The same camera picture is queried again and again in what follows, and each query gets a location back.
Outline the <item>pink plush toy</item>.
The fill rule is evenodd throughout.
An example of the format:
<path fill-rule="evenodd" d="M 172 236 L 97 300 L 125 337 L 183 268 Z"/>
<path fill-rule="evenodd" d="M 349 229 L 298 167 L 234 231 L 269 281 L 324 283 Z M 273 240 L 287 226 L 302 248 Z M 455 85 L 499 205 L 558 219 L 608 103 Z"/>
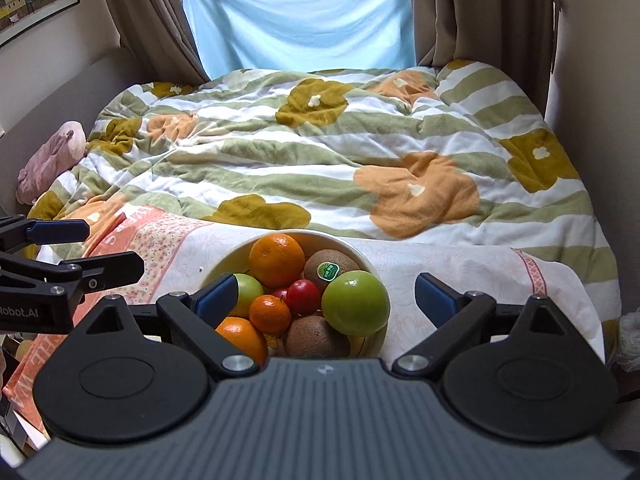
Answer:
<path fill-rule="evenodd" d="M 17 175 L 17 203 L 32 205 L 64 171 L 73 168 L 87 151 L 80 122 L 64 122 L 32 155 Z"/>

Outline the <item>green apple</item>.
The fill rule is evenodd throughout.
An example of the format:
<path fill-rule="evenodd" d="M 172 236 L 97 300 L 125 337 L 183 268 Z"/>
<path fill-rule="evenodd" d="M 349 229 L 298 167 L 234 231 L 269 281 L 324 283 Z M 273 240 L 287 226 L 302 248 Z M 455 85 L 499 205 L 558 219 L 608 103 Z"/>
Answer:
<path fill-rule="evenodd" d="M 248 310 L 250 305 L 259 296 L 264 293 L 264 288 L 260 281 L 256 278 L 245 274 L 235 273 L 234 277 L 238 282 L 238 301 L 234 308 L 231 310 L 231 316 L 238 316 L 239 318 L 248 318 Z"/>
<path fill-rule="evenodd" d="M 390 297 L 373 274 L 349 271 L 326 286 L 321 298 L 322 315 L 338 332 L 369 337 L 386 326 L 390 318 Z"/>

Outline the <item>large orange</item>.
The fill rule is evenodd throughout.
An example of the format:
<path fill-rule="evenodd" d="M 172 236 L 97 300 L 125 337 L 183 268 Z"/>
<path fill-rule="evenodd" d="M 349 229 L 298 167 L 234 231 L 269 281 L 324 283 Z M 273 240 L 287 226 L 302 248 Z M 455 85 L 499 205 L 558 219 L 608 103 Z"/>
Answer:
<path fill-rule="evenodd" d="M 260 367 L 268 358 L 268 346 L 265 336 L 246 318 L 227 316 L 217 326 L 216 332 L 231 342 Z"/>
<path fill-rule="evenodd" d="M 258 238 L 250 248 L 248 268 L 269 288 L 288 286 L 303 272 L 306 256 L 298 241 L 285 233 Z"/>

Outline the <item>small mandarin orange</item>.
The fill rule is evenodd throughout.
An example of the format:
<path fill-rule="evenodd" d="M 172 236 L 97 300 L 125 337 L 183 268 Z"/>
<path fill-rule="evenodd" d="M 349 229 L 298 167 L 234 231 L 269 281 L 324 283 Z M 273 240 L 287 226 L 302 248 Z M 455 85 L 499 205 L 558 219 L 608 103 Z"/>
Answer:
<path fill-rule="evenodd" d="M 292 322 L 288 306 L 272 295 L 255 298 L 248 308 L 248 316 L 258 330 L 269 336 L 279 336 L 284 333 Z"/>

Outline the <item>plain brown kiwi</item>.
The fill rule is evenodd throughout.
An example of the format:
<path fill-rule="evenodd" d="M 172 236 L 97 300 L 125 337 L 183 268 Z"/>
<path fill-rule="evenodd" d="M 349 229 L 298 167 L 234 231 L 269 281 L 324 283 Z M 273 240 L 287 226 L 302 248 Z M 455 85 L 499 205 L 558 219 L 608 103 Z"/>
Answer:
<path fill-rule="evenodd" d="M 347 358 L 350 341 L 319 315 L 309 315 L 292 322 L 283 337 L 287 356 L 296 359 Z"/>

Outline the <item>cream bowl with duck print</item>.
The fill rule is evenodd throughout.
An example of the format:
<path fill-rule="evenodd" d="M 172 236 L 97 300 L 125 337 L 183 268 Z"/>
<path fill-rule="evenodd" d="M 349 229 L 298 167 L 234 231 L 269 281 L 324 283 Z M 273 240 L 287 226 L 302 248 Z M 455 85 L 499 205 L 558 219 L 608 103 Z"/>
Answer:
<path fill-rule="evenodd" d="M 349 271 L 378 274 L 370 261 L 331 235 L 305 230 L 262 234 L 239 244 L 209 271 L 204 283 L 213 283 L 224 273 L 256 278 L 266 292 L 285 289 L 304 278 L 319 292 Z"/>

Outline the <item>brown right curtain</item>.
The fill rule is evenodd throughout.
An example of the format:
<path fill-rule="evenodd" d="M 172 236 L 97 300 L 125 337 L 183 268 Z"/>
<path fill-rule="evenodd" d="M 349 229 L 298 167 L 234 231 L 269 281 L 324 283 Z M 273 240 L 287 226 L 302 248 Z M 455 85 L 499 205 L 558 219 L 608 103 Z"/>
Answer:
<path fill-rule="evenodd" d="M 416 59 L 497 67 L 543 113 L 555 56 L 559 0 L 411 0 Z"/>

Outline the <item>floral striped quilt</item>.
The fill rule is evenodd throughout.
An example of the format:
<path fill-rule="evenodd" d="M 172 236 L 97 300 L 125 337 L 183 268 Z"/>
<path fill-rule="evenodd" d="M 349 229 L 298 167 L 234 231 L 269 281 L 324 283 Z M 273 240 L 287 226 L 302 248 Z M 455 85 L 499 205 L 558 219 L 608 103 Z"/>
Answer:
<path fill-rule="evenodd" d="M 602 320 L 622 312 L 615 256 L 577 170 L 518 85 L 481 62 L 135 84 L 100 111 L 81 160 L 30 215 L 91 204 L 512 247 L 571 268 Z"/>

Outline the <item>grey bed headboard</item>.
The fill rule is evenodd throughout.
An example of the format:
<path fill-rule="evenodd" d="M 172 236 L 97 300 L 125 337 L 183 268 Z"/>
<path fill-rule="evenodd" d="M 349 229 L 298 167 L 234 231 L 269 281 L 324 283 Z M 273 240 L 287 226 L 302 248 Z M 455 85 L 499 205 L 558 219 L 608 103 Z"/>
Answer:
<path fill-rule="evenodd" d="M 126 48 L 111 50 L 47 96 L 1 137 L 1 213 L 27 210 L 15 200 L 18 172 L 63 122 L 80 122 L 85 132 L 119 92 L 148 81 L 148 73 Z"/>

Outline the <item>kiwi with green sticker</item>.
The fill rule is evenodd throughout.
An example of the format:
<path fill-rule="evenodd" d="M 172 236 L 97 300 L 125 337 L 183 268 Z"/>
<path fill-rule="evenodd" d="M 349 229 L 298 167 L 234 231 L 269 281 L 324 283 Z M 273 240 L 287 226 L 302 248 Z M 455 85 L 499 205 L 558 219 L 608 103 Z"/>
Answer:
<path fill-rule="evenodd" d="M 321 249 L 314 252 L 306 261 L 303 277 L 313 282 L 320 292 L 324 292 L 329 284 L 340 275 L 359 270 L 360 266 L 344 252 L 335 249 Z"/>

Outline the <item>brown left curtain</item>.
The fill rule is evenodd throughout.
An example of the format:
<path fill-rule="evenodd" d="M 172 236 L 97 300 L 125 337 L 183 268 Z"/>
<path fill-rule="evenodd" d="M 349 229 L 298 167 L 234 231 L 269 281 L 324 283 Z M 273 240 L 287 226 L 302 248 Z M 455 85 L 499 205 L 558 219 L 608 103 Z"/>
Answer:
<path fill-rule="evenodd" d="M 154 80 L 209 81 L 180 0 L 105 0 L 120 43 Z"/>

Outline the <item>light blue window sheet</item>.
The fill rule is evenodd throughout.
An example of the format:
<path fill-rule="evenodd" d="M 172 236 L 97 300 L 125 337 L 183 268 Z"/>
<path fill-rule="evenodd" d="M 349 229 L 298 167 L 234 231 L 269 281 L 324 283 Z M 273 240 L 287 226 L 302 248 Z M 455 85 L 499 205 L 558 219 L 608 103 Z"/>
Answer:
<path fill-rule="evenodd" d="M 411 0 L 182 0 L 206 74 L 416 65 Z"/>

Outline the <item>brown curtain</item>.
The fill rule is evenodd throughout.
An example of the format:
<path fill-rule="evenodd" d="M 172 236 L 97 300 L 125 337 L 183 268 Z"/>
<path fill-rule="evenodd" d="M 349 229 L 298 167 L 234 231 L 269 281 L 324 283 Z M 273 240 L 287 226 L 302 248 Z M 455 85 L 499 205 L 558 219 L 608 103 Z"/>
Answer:
<path fill-rule="evenodd" d="M 416 59 L 497 67 L 543 113 L 555 56 L 559 0 L 411 0 Z"/>
<path fill-rule="evenodd" d="M 209 81 L 180 0 L 105 0 L 120 43 L 154 80 Z"/>

